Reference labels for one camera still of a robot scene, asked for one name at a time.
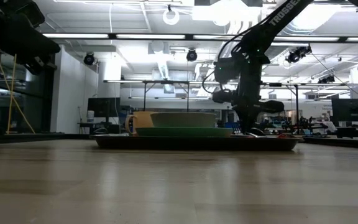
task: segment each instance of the ceiling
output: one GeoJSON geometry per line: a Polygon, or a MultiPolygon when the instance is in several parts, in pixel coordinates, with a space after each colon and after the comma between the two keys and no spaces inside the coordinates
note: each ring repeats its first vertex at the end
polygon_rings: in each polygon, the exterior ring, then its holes
{"type": "MultiPolygon", "coordinates": [[[[53,0],[35,0],[45,15],[46,23],[40,26],[43,33],[51,32],[79,32],[79,33],[174,33],[174,34],[226,34],[229,25],[217,26],[212,21],[194,21],[192,19],[192,7],[180,7],[180,19],[175,25],[168,25],[163,21],[163,13],[166,6],[141,6],[141,5],[112,5],[109,4],[83,4],[72,2],[55,2],[53,0]],[[111,27],[109,11],[111,10],[111,27]]],[[[318,13],[310,16],[310,20],[316,19],[318,13]]],[[[323,25],[309,33],[319,36],[354,36],[358,35],[358,13],[354,7],[342,7],[323,25]]],[[[148,40],[59,40],[68,48],[74,48],[78,57],[83,57],[83,46],[105,45],[116,46],[124,59],[122,74],[128,78],[137,74],[151,74],[158,69],[157,63],[148,55],[148,40]]],[[[170,53],[175,55],[168,60],[169,70],[193,71],[196,62],[187,62],[186,52],[189,48],[195,48],[198,60],[214,60],[221,42],[208,41],[164,41],[168,43],[170,53]]],[[[348,80],[349,69],[357,65],[358,44],[312,44],[311,48],[316,57],[324,64],[319,63],[312,55],[307,56],[296,65],[283,62],[284,54],[294,47],[271,47],[267,55],[272,60],[272,65],[264,69],[262,79],[265,82],[297,82],[310,81],[312,75],[325,71],[325,67],[333,68],[337,76],[344,81],[348,80]]],[[[101,59],[109,58],[109,52],[96,52],[101,59]]]]}

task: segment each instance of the mug handle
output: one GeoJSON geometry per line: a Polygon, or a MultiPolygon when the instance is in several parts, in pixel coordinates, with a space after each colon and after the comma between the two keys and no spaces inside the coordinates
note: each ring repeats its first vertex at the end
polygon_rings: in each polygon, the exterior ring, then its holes
{"type": "Polygon", "coordinates": [[[132,118],[135,118],[135,115],[129,115],[129,116],[127,116],[127,119],[125,120],[125,130],[127,130],[127,132],[130,133],[130,134],[134,134],[134,133],[135,133],[135,127],[133,127],[133,128],[134,128],[134,132],[131,132],[131,129],[129,128],[129,121],[130,121],[132,118]]]}

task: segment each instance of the security camera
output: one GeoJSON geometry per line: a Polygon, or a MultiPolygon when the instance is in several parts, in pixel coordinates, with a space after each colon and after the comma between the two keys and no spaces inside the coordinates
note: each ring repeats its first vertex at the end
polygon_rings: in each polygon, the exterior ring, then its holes
{"type": "Polygon", "coordinates": [[[197,53],[195,49],[190,49],[187,53],[186,59],[188,62],[194,62],[197,60],[197,53]]]}
{"type": "Polygon", "coordinates": [[[93,52],[88,52],[86,53],[86,56],[84,58],[84,63],[85,65],[94,65],[96,64],[97,59],[94,57],[94,53],[93,52]]]}

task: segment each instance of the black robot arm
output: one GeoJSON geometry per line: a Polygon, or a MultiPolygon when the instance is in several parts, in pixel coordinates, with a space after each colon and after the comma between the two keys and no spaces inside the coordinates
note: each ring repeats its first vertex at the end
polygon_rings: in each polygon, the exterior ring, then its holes
{"type": "MultiPolygon", "coordinates": [[[[239,78],[237,90],[221,90],[213,93],[218,103],[230,102],[239,115],[243,133],[250,132],[256,117],[261,112],[278,113],[284,110],[284,104],[278,101],[260,102],[260,84],[262,65],[269,64],[265,55],[276,35],[286,27],[313,0],[287,0],[268,15],[262,22],[238,34],[226,42],[223,48],[234,39],[242,36],[241,41],[231,50],[231,57],[220,58],[215,63],[215,79],[220,84],[239,78]]],[[[349,0],[358,7],[358,0],[349,0]]]]}

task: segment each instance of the green plate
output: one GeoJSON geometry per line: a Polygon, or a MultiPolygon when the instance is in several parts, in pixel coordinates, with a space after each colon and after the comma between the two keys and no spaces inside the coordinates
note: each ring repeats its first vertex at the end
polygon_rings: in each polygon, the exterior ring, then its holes
{"type": "Polygon", "coordinates": [[[230,137],[231,128],[137,128],[139,136],[230,137]]]}

